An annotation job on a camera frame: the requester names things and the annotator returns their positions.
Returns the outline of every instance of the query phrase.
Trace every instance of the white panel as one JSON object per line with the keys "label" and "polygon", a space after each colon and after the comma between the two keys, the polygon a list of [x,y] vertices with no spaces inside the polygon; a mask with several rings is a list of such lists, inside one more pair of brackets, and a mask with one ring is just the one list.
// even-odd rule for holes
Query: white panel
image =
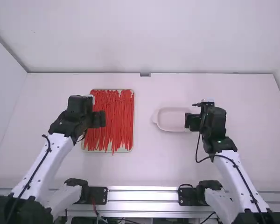
{"label": "white panel", "polygon": [[0,0],[0,35],[31,71],[264,71],[280,1]]}
{"label": "white panel", "polygon": [[[197,133],[163,132],[150,121],[160,106],[190,106],[202,98],[214,98],[216,105],[227,110],[228,135],[256,188],[280,190],[280,92],[271,74],[152,74],[150,78],[139,74],[32,74],[0,151],[1,187],[13,187],[32,165],[44,143],[41,134],[66,108],[68,97],[93,88],[135,91],[133,151],[114,156],[85,153],[78,144],[57,172],[56,184],[70,177],[92,185],[121,186],[220,180],[209,161],[195,163]],[[203,156],[201,144],[198,157]]]}
{"label": "white panel", "polygon": [[0,44],[0,143],[26,76],[26,71]]}

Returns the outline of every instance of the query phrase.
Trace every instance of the wire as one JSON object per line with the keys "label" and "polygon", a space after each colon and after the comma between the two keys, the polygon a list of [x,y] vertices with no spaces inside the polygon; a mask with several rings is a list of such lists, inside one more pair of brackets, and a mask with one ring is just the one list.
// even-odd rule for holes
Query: wire
{"label": "wire", "polygon": [[119,220],[119,221],[117,222],[117,224],[120,224],[122,220],[124,220],[124,218],[122,218],[121,220]]}
{"label": "wire", "polygon": [[120,221],[126,221],[126,222],[133,223],[133,224],[142,224],[142,223],[137,223],[137,222],[134,222],[132,220],[125,219],[125,218],[122,218],[122,219],[120,219],[120,218],[112,218],[112,219],[120,220]]}
{"label": "wire", "polygon": [[206,219],[205,220],[203,220],[200,224],[203,224],[203,223],[205,223],[207,220],[209,220],[210,219],[210,217],[212,216],[212,215],[214,215],[215,214],[215,212],[213,211],[209,216],[207,216],[206,217]]}
{"label": "wire", "polygon": [[243,180],[243,182],[244,182],[244,184],[245,184],[245,186],[246,186],[246,188],[247,188],[247,190],[248,190],[248,192],[249,192],[249,194],[250,194],[250,197],[252,198],[252,202],[255,204],[255,206],[256,206],[256,208],[257,208],[257,210],[258,210],[258,213],[259,213],[259,215],[260,215],[260,217],[261,217],[261,219],[262,219],[263,224],[266,224],[265,218],[264,218],[264,216],[263,216],[263,214],[262,214],[262,212],[261,212],[261,210],[260,210],[260,207],[259,207],[259,205],[258,205],[258,202],[257,202],[256,198],[254,197],[254,195],[253,195],[253,193],[252,193],[252,191],[251,191],[251,189],[250,189],[250,187],[249,187],[247,181],[245,180],[245,178],[244,178],[242,172],[240,171],[240,169],[238,168],[237,164],[236,164],[232,159],[230,159],[230,158],[228,158],[227,156],[224,156],[224,155],[217,155],[217,154],[216,154],[216,155],[207,156],[207,157],[205,157],[205,158],[203,158],[203,159],[201,159],[201,160],[199,160],[199,161],[197,160],[197,151],[198,151],[198,147],[199,147],[200,135],[201,135],[201,134],[199,133],[198,142],[197,142],[197,147],[196,147],[196,153],[195,153],[195,161],[196,161],[196,163],[201,163],[201,162],[203,162],[203,161],[205,161],[205,160],[207,160],[207,159],[214,158],[214,157],[221,157],[221,158],[225,158],[225,159],[227,159],[228,161],[230,161],[230,162],[233,164],[233,167],[234,167],[235,169],[237,169],[238,174],[241,176],[241,178],[242,178],[242,180]]}
{"label": "wire", "polygon": [[188,187],[193,188],[193,185],[188,184],[188,183],[183,183],[183,184],[179,185],[178,189],[181,188],[181,187],[183,187],[183,186],[188,186]]}
{"label": "wire", "polygon": [[25,184],[23,190],[21,191],[21,193],[19,194],[19,196],[18,196],[18,197],[16,198],[16,200],[14,201],[14,204],[13,204],[13,206],[11,207],[10,212],[9,212],[9,214],[8,214],[8,216],[7,216],[6,224],[8,224],[8,222],[10,221],[10,218],[11,218],[13,212],[14,212],[14,209],[15,209],[15,207],[16,207],[16,205],[17,205],[19,199],[22,197],[22,195],[24,194],[25,190],[30,188],[30,183],[32,182],[32,179],[34,178],[34,176],[35,176],[36,172],[38,171],[39,167],[42,165],[42,163],[43,163],[44,160],[46,159],[47,155],[48,155],[50,152],[52,152],[52,150],[51,150],[51,142],[50,142],[49,138],[48,138],[45,134],[43,134],[42,137],[45,138],[45,139],[47,140],[47,142],[48,142],[48,148],[47,148],[47,150],[46,150],[46,154],[43,156],[42,160],[39,162],[39,164],[38,164],[37,167],[35,168],[34,172],[32,173],[30,179],[29,179],[28,182]]}
{"label": "wire", "polygon": [[195,161],[196,161],[196,163],[200,163],[200,162],[202,162],[202,161],[198,161],[197,160],[197,153],[198,153],[198,147],[199,147],[199,141],[200,141],[200,132],[199,132],[199,136],[198,136],[198,141],[197,141],[197,147],[196,147],[196,152],[195,152]]}

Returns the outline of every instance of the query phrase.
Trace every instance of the metal frame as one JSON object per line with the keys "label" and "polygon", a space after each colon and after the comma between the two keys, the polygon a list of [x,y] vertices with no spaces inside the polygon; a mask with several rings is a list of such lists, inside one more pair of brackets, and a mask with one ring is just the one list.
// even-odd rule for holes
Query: metal frame
{"label": "metal frame", "polygon": [[[210,206],[180,206],[178,187],[115,187],[108,186],[108,202],[98,205],[98,212],[106,217],[167,217],[206,218],[213,209]],[[0,189],[0,195],[8,195],[10,188]],[[49,189],[51,198],[57,189]],[[280,211],[280,191],[259,191],[273,211]],[[95,217],[92,205],[74,204],[68,208],[68,216]]]}

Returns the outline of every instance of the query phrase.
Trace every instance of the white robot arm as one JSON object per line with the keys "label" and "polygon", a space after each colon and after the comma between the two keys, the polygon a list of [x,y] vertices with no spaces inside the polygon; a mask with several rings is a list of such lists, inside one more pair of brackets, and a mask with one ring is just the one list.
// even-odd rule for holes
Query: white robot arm
{"label": "white robot arm", "polygon": [[65,156],[88,128],[105,126],[105,112],[94,112],[93,95],[70,96],[68,107],[43,135],[37,159],[9,196],[0,196],[0,224],[51,224],[70,205],[89,201],[87,181],[68,179],[48,200],[49,185]]}

